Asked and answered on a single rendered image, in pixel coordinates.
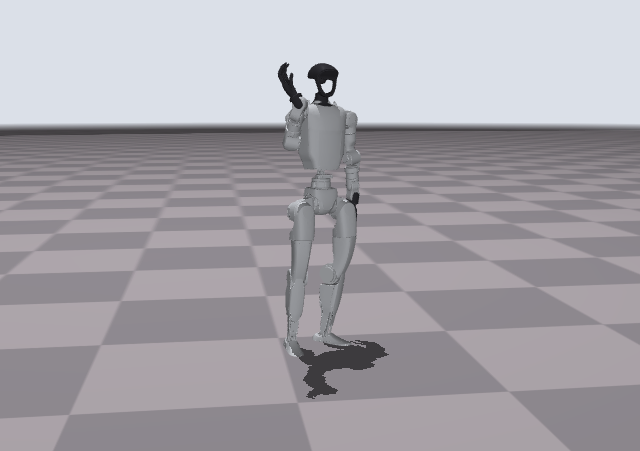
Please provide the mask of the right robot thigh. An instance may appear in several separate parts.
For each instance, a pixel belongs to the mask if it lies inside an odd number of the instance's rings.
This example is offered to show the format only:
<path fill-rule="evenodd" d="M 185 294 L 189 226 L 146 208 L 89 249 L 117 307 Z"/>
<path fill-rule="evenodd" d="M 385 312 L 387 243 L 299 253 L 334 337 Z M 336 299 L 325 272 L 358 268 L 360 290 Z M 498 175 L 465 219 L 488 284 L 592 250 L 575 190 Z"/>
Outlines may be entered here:
<path fill-rule="evenodd" d="M 306 197 L 292 202 L 287 208 L 288 218 L 294 222 L 290 231 L 291 240 L 291 279 L 303 279 L 304 287 L 308 282 L 308 264 L 312 241 L 315 233 L 315 211 L 312 198 Z"/>

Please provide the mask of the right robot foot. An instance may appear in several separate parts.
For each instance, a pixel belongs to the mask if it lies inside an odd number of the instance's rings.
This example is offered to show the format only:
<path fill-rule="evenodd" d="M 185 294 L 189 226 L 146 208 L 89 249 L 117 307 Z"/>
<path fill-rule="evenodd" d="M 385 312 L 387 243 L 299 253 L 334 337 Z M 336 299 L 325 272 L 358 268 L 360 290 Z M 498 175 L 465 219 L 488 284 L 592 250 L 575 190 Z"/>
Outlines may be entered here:
<path fill-rule="evenodd" d="M 290 342 L 287 342 L 287 337 L 286 337 L 284 340 L 283 346 L 286 348 L 286 351 L 291 356 L 299 357 L 304 355 L 298 342 L 296 340 L 293 340 L 293 337 L 290 338 Z"/>

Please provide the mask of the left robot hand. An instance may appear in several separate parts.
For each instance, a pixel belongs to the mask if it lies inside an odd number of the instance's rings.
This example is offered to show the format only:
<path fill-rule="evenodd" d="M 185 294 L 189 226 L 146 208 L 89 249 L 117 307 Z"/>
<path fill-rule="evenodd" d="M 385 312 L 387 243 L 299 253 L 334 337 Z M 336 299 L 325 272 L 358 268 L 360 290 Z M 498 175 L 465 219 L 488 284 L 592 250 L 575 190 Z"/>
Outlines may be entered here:
<path fill-rule="evenodd" d="M 346 200 L 348 200 L 348 199 L 346 198 Z M 358 200 L 359 200 L 359 193 L 358 193 L 358 192 L 355 192 L 355 193 L 353 194 L 352 201 L 351 201 L 351 200 L 348 200 L 348 201 L 350 201 L 350 202 L 355 206 L 355 210 L 356 210 L 356 220 L 357 220 L 357 208 L 356 208 L 356 204 L 358 204 Z"/>

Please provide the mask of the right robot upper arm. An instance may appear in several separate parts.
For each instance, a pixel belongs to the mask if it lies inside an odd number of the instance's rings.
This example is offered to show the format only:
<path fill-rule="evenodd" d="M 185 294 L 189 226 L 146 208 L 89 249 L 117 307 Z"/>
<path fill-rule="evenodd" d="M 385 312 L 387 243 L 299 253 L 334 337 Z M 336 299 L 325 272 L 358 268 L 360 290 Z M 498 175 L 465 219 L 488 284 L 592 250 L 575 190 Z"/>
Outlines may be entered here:
<path fill-rule="evenodd" d="M 291 110 L 290 110 L 291 111 Z M 286 126 L 288 123 L 288 118 L 289 118 L 289 113 L 285 116 L 285 120 L 286 120 Z M 303 122 L 305 121 L 307 117 L 307 112 L 305 110 L 304 112 L 304 118 L 303 118 Z M 301 137 L 295 137 L 295 138 L 291 138 L 291 137 L 287 137 L 286 142 L 285 142 L 285 146 L 284 149 L 288 150 L 288 151 L 295 151 L 295 150 L 299 150 L 300 149 L 300 144 L 301 144 Z"/>

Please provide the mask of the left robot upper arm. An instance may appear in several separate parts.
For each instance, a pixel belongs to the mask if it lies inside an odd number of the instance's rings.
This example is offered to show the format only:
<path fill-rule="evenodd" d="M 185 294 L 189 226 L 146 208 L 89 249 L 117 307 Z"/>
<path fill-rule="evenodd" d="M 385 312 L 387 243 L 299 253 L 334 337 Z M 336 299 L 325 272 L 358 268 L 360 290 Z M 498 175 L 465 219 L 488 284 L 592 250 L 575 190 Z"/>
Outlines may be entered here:
<path fill-rule="evenodd" d="M 356 125 L 357 115 L 353 111 L 345 110 L 346 113 L 346 129 L 345 129 L 345 141 L 344 152 L 342 160 L 347 165 L 357 164 L 361 160 L 360 153 L 354 149 L 356 142 Z"/>

